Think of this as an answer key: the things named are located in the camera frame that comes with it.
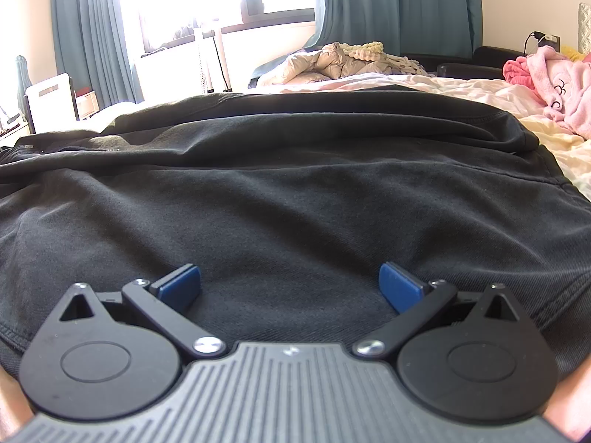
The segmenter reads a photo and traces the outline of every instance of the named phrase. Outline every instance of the curtain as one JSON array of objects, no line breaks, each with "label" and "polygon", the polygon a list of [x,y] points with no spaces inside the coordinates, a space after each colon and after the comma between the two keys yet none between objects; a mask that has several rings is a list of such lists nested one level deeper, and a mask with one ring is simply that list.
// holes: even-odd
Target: curtain
[{"label": "curtain", "polygon": [[482,44],[481,0],[322,0],[317,7],[317,44],[381,41],[394,55],[464,57]]},{"label": "curtain", "polygon": [[137,102],[119,0],[51,0],[55,62],[99,106]]},{"label": "curtain", "polygon": [[29,67],[24,56],[17,56],[17,99],[18,107],[26,115],[25,111],[25,92],[31,86],[31,79],[29,78]]}]

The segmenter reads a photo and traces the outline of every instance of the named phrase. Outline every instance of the power outlet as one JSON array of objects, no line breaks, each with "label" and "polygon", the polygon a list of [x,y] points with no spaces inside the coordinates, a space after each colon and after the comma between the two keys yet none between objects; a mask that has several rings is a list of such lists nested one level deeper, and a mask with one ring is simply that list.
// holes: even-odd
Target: power outlet
[{"label": "power outlet", "polygon": [[544,34],[542,38],[538,41],[538,47],[552,47],[556,50],[557,53],[560,52],[560,37],[555,37],[554,35]]}]

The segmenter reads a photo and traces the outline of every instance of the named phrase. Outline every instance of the white wall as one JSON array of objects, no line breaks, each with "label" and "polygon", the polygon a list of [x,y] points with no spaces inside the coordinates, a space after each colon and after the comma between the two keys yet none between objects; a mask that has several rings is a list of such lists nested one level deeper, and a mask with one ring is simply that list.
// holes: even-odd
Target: white wall
[{"label": "white wall", "polygon": [[57,74],[49,0],[0,0],[0,105],[16,103],[17,55],[27,59],[33,83]]},{"label": "white wall", "polygon": [[[277,56],[302,48],[314,31],[315,25],[311,21],[223,35],[232,89],[236,92],[246,90],[252,70]],[[222,91],[224,83],[212,40],[205,40],[205,56],[214,89]],[[196,52],[197,44],[188,43],[136,59],[146,101],[164,102],[196,94],[200,88],[200,78],[191,66],[196,60]]]},{"label": "white wall", "polygon": [[581,1],[591,4],[591,0],[482,0],[483,44],[522,51],[527,35],[541,31],[577,49]]}]

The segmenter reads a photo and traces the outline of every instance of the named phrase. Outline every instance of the ribbed gray surface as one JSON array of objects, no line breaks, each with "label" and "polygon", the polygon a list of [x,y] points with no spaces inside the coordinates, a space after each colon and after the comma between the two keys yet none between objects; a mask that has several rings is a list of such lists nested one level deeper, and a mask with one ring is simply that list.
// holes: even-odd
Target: ribbed gray surface
[{"label": "ribbed gray surface", "polygon": [[38,416],[13,443],[550,443],[567,442],[542,418],[463,426],[417,406],[385,364],[338,344],[243,343],[194,363],[150,410],[80,425]]}]

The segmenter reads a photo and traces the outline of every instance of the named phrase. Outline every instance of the pink blanket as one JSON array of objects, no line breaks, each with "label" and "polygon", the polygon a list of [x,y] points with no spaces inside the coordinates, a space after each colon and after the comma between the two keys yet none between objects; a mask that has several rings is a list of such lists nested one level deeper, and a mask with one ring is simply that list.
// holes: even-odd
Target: pink blanket
[{"label": "pink blanket", "polygon": [[530,90],[536,90],[534,82],[531,81],[530,70],[527,68],[527,60],[524,56],[518,56],[517,60],[509,60],[505,63],[503,76],[512,85],[524,85]]},{"label": "pink blanket", "polygon": [[562,128],[591,138],[591,63],[570,61],[551,47],[508,61],[503,75],[510,83],[531,84],[546,103],[544,116]]}]

